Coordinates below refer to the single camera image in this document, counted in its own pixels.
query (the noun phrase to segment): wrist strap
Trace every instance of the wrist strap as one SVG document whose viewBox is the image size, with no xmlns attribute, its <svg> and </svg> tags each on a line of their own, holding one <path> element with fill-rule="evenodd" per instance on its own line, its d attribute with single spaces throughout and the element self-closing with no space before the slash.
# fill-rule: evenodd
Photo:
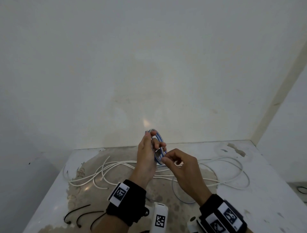
<svg viewBox="0 0 307 233">
<path fill-rule="evenodd" d="M 245 233 L 247 224 L 243 216 L 217 194 L 200 207 L 202 227 L 208 233 Z"/>
<path fill-rule="evenodd" d="M 145 207 L 145 198 L 146 190 L 130 180 L 125 180 L 119 183 L 109 196 L 110 204 L 106 212 L 131 226 L 146 215 L 148 209 Z"/>
</svg>

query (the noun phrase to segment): white wire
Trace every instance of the white wire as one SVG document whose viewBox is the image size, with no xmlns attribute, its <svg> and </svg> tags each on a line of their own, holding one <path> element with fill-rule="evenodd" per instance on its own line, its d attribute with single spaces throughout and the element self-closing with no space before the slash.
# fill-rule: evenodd
<svg viewBox="0 0 307 233">
<path fill-rule="evenodd" d="M 63 168 L 63 177 L 68 181 L 68 183 L 69 183 L 70 185 L 75 186 L 75 187 L 83 186 L 83 185 L 89 183 L 91 180 L 93 180 L 93 184 L 94 184 L 94 186 L 95 186 L 96 188 L 98 188 L 98 189 L 108 189 L 108 188 L 104 188 L 104 187 L 99 187 L 99 186 L 95 183 L 95 177 L 96 177 L 98 174 L 101 173 L 101 175 L 102 175 L 102 177 L 101 177 L 101 179 L 100 179 L 101 181 L 102 181 L 102 179 L 104 179 L 108 184 L 117 185 L 117 184 L 115 184 L 115 183 L 109 182 L 109 181 L 105 178 L 106 174 L 107 174 L 111 169 L 115 168 L 115 167 L 118 166 L 118 165 L 125 165 L 125 166 L 127 166 L 127 167 L 129 167 L 129 168 L 131 168 L 131 169 L 135 169 L 135 167 L 133 167 L 133 166 L 130 165 L 130 164 L 132 164 L 132 163 L 135 164 L 135 163 L 136 163 L 135 160 L 127 160 L 127 161 L 120 161 L 120 162 L 119 162 L 119 161 L 107 162 L 107 160 L 108 160 L 109 158 L 110 158 L 110 156 L 107 157 L 107 159 L 104 161 L 103 165 L 101 165 L 100 167 L 97 168 L 97 170 L 95 171 L 94 174 L 89 175 L 89 176 L 84 177 L 84 178 L 81 178 L 81 179 L 77 179 L 77 180 L 70 180 L 69 178 L 66 178 L 66 177 L 65 177 L 65 175 L 64 175 L 65 166 L 64 166 L 64 168 Z M 226 159 L 226 158 L 235 160 L 235 161 L 239 164 L 239 166 L 236 165 L 236 164 L 234 164 L 233 162 L 230 162 L 230 161 L 228 161 L 228 160 L 224 160 L 224 159 Z M 233 177 L 233 178 L 231 178 L 231 179 L 229 179 L 229 180 L 226 180 L 226 181 L 220 181 L 220 180 L 218 180 L 218 177 L 217 177 L 216 173 L 214 172 L 214 170 L 213 170 L 211 167 L 209 167 L 208 165 L 206 165 L 206 164 L 209 163 L 209 162 L 213 162 L 213 161 L 217 161 L 217 160 L 219 160 L 219 161 L 225 161 L 225 162 L 231 163 L 232 165 L 234 165 L 234 166 L 236 166 L 237 168 L 240 169 L 240 173 L 239 173 L 238 175 L 236 175 L 235 177 Z M 246 174 L 246 172 L 243 170 L 243 165 L 242 165 L 242 163 L 241 163 L 240 161 L 238 161 L 237 159 L 235 159 L 235 158 L 228 157 L 228 156 L 223 156 L 223 157 L 217 157 L 217 158 L 213 158 L 213 159 L 200 159 L 200 160 L 198 160 L 198 164 L 202 164 L 202 165 L 208 167 L 208 168 L 215 174 L 215 176 L 216 176 L 216 178 L 217 178 L 216 180 L 214 180 L 214 179 L 208 179 L 208 178 L 203 178 L 204 180 L 216 182 L 216 183 L 214 183 L 214 184 L 209 184 L 209 185 L 207 185 L 207 187 L 216 186 L 216 185 L 219 185 L 219 184 L 224 184 L 224 185 L 227 185 L 227 186 L 229 186 L 229 187 L 231 187 L 231 188 L 235 188 L 235 189 L 239 189 L 239 190 L 244 190 L 244 189 L 246 189 L 246 188 L 250 185 L 250 178 L 248 177 L 248 175 Z M 165 171 L 168 171 L 168 170 L 169 170 L 169 168 L 164 169 L 164 170 L 156 170 L 156 172 L 165 172 Z M 244 173 L 245 176 L 246 176 L 247 179 L 248 179 L 248 184 L 247 184 L 245 187 L 243 187 L 243 188 L 241 188 L 241 187 L 235 187 L 235 186 L 232 186 L 232 185 L 228 184 L 229 182 L 234 181 L 234 180 L 236 180 L 237 178 L 239 178 L 239 176 L 241 176 L 242 173 Z M 88 179 L 88 178 L 90 178 L 90 177 L 91 177 L 91 179 L 87 180 L 85 183 L 82 183 L 82 184 L 73 184 L 73 182 L 80 181 L 80 180 L 84 180 L 84 179 Z M 175 181 L 175 182 L 177 182 L 177 180 L 174 180 L 173 178 L 171 179 L 171 178 L 168 178 L 168 177 L 174 177 L 174 175 L 154 175 L 154 178 L 155 178 L 155 179 L 165 179 L 165 180 L 170 180 L 170 181 Z"/>
</svg>

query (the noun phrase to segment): table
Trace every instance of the table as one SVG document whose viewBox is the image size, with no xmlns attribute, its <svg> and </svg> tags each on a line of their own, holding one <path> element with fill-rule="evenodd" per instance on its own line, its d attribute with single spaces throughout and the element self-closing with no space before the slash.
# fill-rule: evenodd
<svg viewBox="0 0 307 233">
<path fill-rule="evenodd" d="M 169 144 L 167 148 L 168 150 L 178 148 L 198 159 L 221 156 L 231 156 L 238 159 L 244 165 L 244 170 L 250 178 L 250 186 L 245 190 L 236 190 L 225 185 L 218 185 L 217 189 L 213 189 L 213 192 L 217 192 L 223 199 L 227 199 L 244 216 L 248 227 L 254 233 L 307 232 L 307 207 L 275 172 L 251 141 Z M 84 185 L 79 189 L 69 187 L 63 174 L 69 174 L 70 178 L 72 178 L 78 172 L 82 173 L 84 168 L 92 167 L 92 170 L 93 168 L 96 169 L 102 165 L 107 156 L 111 156 L 110 161 L 112 161 L 112 158 L 118 161 L 133 157 L 135 159 L 136 151 L 137 147 L 73 151 L 66 162 L 65 169 L 54 181 L 25 228 L 24 233 L 89 232 L 90 224 L 100 213 L 92 216 L 86 215 L 84 219 L 80 219 L 81 228 L 78 228 L 75 224 L 68 226 L 63 222 L 63 217 L 69 210 L 88 204 L 94 199 L 96 202 L 87 207 L 88 211 L 105 208 L 107 206 L 106 198 L 114 186 L 108 186 L 111 188 L 108 190 L 99 190 L 92 185 L 92 182 L 89 182 L 88 185 Z M 238 173 L 238 169 L 228 163 L 212 162 L 210 166 L 216 172 L 219 180 L 229 179 L 229 177 Z M 205 172 L 203 175 L 212 175 L 211 172 L 205 171 L 207 173 Z M 129 173 L 131 173 L 131 170 L 128 167 L 118 166 L 113 173 L 110 171 L 108 179 L 111 182 L 123 181 Z M 152 182 L 147 193 L 169 207 L 167 232 L 188 232 L 186 221 L 189 216 L 199 214 L 197 204 L 181 203 L 173 192 L 170 192 L 171 181 L 155 179 Z M 232 182 L 233 185 L 242 187 L 246 183 L 247 179 L 243 175 Z M 71 214 L 69 219 L 73 222 L 84 212 L 85 208 L 83 212 Z M 149 229 L 149 224 L 149 219 L 142 218 L 139 223 L 133 225 L 134 228 L 131 228 L 129 232 L 138 233 L 137 230 Z"/>
</svg>

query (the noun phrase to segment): white table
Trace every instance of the white table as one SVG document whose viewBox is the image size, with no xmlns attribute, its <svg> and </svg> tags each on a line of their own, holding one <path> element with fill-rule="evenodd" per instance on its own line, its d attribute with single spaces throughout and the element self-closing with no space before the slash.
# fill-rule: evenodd
<svg viewBox="0 0 307 233">
<path fill-rule="evenodd" d="M 225 185 L 219 185 L 217 194 L 227 199 L 243 216 L 248 227 L 254 233 L 262 232 L 304 232 L 307 231 L 307 207 L 283 181 L 274 169 L 264 159 L 258 149 L 248 140 L 232 141 L 239 150 L 246 153 L 244 157 L 237 154 L 228 145 L 229 142 L 207 142 L 170 144 L 168 150 L 178 148 L 198 159 L 214 158 L 219 156 L 232 156 L 240 160 L 244 170 L 251 180 L 250 186 L 244 190 L 236 190 Z M 69 157 L 65 170 L 72 177 L 81 163 L 95 157 L 99 151 L 104 149 L 75 150 Z M 212 163 L 220 180 L 227 179 L 238 172 L 227 163 Z M 246 184 L 246 178 L 240 177 L 234 185 Z M 68 210 L 68 183 L 63 178 L 62 172 L 58 175 L 32 219 L 24 230 L 24 233 L 40 232 L 79 232 L 65 230 L 67 225 L 63 217 Z"/>
</svg>

